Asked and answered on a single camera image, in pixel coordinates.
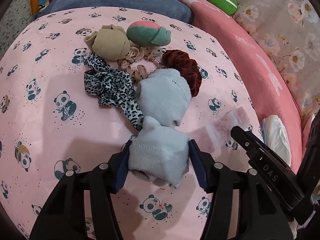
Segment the panda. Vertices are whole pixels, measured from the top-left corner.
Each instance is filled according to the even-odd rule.
[[[28,148],[22,144],[21,141],[18,141],[17,146],[14,149],[14,155],[18,163],[21,164],[22,168],[24,168],[25,171],[29,171],[31,164],[30,152]]]
[[[184,40],[184,43],[187,45],[188,49],[196,50],[195,46],[192,45],[191,41]]]
[[[208,106],[212,111],[216,111],[217,109],[220,108],[221,103],[216,98],[214,98],[208,101]]]
[[[36,216],[38,216],[39,213],[40,213],[40,211],[41,211],[41,209],[42,209],[42,207],[35,206],[35,205],[31,205],[31,206],[32,206],[32,209],[33,209],[34,214],[35,214]]]
[[[61,120],[65,121],[70,116],[72,116],[76,111],[76,103],[70,101],[70,96],[67,94],[66,91],[63,91],[53,100],[58,109],[56,109],[59,113],[62,113]]]
[[[2,195],[4,196],[4,198],[8,199],[10,197],[10,195],[9,195],[9,189],[8,189],[7,184],[2,181],[0,184],[0,188],[1,188],[1,192],[2,192]]]
[[[211,49],[207,48],[206,51],[210,53],[212,56],[217,57],[217,54],[215,54]]]
[[[13,74],[18,68],[19,68],[18,65],[15,65],[14,67],[12,67],[10,71],[7,73],[7,76],[10,76],[11,74]]]
[[[26,51],[27,49],[29,49],[31,47],[31,41],[29,41],[28,43],[26,43],[25,45],[23,45],[23,50],[22,51]]]
[[[238,102],[237,92],[235,92],[235,91],[232,90],[232,91],[231,91],[231,98],[232,98],[233,101]]]
[[[41,92],[41,89],[37,87],[36,79],[33,79],[28,85],[27,85],[27,92],[28,92],[28,99],[33,100],[36,98],[36,96]]]
[[[60,21],[59,23],[66,24],[66,23],[69,23],[71,21],[72,21],[72,19],[64,19],[64,20]]]
[[[204,70],[202,67],[200,67],[198,64],[197,64],[197,66],[198,66],[198,69],[200,71],[202,78],[203,79],[208,78],[208,72],[206,70]]]
[[[182,29],[181,29],[180,27],[176,26],[176,25],[170,24],[170,27],[172,27],[172,28],[174,28],[174,29],[178,30],[179,32],[181,32],[181,31],[182,31]]]
[[[156,220],[163,220],[168,216],[168,213],[172,210],[172,205],[164,204],[165,209],[160,204],[160,201],[154,197],[154,195],[150,195],[143,204],[140,205],[140,208],[143,209],[147,213],[152,213],[153,217]]]
[[[79,173],[80,166],[78,165],[78,163],[73,161],[72,158],[69,158],[65,161],[58,161],[54,165],[54,175],[59,180],[67,171],[74,171],[75,173]]]
[[[89,16],[90,16],[91,18],[97,18],[97,17],[100,17],[101,14],[92,13],[92,14],[89,14]]]
[[[1,113],[5,113],[8,110],[8,106],[10,104],[9,97],[5,95],[0,102]]]
[[[236,73],[233,73],[233,74],[235,75],[235,78],[237,80],[239,80],[241,84],[243,84],[241,77],[239,75],[237,75]]]
[[[249,99],[249,102],[250,102],[252,108],[254,109],[254,106],[253,106],[253,103],[252,103],[252,101],[251,101],[251,98],[248,98],[248,99]]]
[[[46,37],[46,39],[56,39],[60,36],[60,33],[50,33],[49,36]]]
[[[211,208],[211,202],[206,197],[202,197],[202,200],[199,202],[198,206],[196,207],[196,210],[199,210],[201,215],[205,214],[205,217],[208,217],[209,211]]]
[[[47,27],[47,25],[48,25],[48,23],[44,23],[44,24],[42,24],[42,25],[39,27],[39,29],[38,29],[38,30],[43,30],[44,28],[46,28],[46,27]]]
[[[92,30],[91,29],[87,29],[87,28],[82,28],[82,29],[76,31],[76,34],[77,35],[80,34],[81,36],[87,36],[90,33],[92,33]]]
[[[224,77],[226,77],[226,78],[228,77],[228,75],[227,75],[227,73],[225,72],[224,69],[219,68],[219,67],[216,66],[216,71],[217,71],[219,74],[223,75]]]
[[[85,229],[87,231],[87,235],[91,235],[90,237],[92,237],[93,239],[96,239],[96,233],[94,231],[92,218],[89,218],[89,217],[85,218]]]
[[[117,16],[113,16],[113,19],[116,20],[117,22],[124,22],[127,18],[117,15]]]
[[[230,60],[230,58],[229,58],[226,54],[224,54],[223,51],[221,51],[220,53],[221,53],[223,56],[225,56],[225,58],[226,58],[227,60]]]
[[[49,53],[49,51],[50,51],[50,49],[45,49],[45,50],[41,51],[41,52],[36,56],[35,61],[39,61],[39,60],[43,59],[43,57],[44,57],[45,55],[47,55],[47,54]]]
[[[85,56],[87,56],[87,48],[79,48],[75,49],[74,57],[72,58],[71,62],[73,64],[81,64],[85,61]]]
[[[154,19],[149,19],[149,18],[146,18],[146,17],[142,17],[141,20],[144,20],[144,21],[150,21],[150,22],[156,22]]]
[[[232,148],[233,151],[237,150],[238,149],[238,143],[233,139],[231,138],[230,140],[228,140],[228,142],[226,143],[226,146],[229,147],[229,148]]]

